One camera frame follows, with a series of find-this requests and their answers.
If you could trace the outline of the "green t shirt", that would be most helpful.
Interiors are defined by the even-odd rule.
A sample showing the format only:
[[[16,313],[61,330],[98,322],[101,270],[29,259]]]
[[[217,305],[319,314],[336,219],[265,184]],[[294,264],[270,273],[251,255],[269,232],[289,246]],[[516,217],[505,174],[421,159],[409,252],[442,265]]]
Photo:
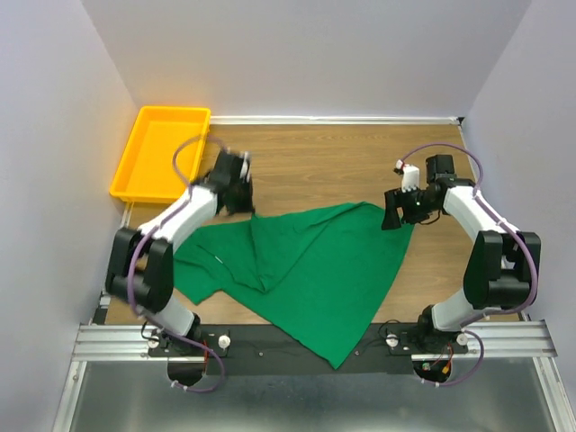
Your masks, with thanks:
[[[413,228],[383,216],[359,202],[199,228],[175,252],[175,287],[195,304],[223,291],[339,368],[409,248]]]

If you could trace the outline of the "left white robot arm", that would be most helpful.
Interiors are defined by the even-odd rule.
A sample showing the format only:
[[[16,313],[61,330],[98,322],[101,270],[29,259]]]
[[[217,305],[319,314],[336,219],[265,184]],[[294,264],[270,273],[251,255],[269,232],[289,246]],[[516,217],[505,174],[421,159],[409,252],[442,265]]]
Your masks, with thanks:
[[[163,329],[181,356],[198,348],[201,319],[174,294],[175,252],[221,210],[254,212],[252,194],[250,155],[222,149],[212,170],[186,182],[184,193],[160,215],[114,236],[105,291]]]

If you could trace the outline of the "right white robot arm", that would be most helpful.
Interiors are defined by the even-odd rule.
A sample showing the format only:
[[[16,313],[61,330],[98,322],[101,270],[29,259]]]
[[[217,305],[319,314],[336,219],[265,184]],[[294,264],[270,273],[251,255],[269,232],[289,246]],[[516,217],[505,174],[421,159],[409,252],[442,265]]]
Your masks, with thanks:
[[[463,329],[491,315],[517,313],[531,305],[538,285],[541,239],[509,224],[482,197],[479,186],[455,172],[449,155],[426,160],[426,187],[419,169],[400,159],[400,187],[384,195],[383,230],[427,221],[433,212],[454,218],[472,240],[462,287],[427,306],[403,337],[427,353],[454,343]]]

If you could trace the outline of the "yellow plastic tray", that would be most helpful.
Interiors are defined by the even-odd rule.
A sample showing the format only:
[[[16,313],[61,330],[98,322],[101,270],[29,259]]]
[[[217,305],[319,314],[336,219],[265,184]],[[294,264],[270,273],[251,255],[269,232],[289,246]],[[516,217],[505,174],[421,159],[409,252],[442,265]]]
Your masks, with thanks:
[[[203,107],[141,107],[110,195],[126,203],[176,201],[199,173],[210,118]]]

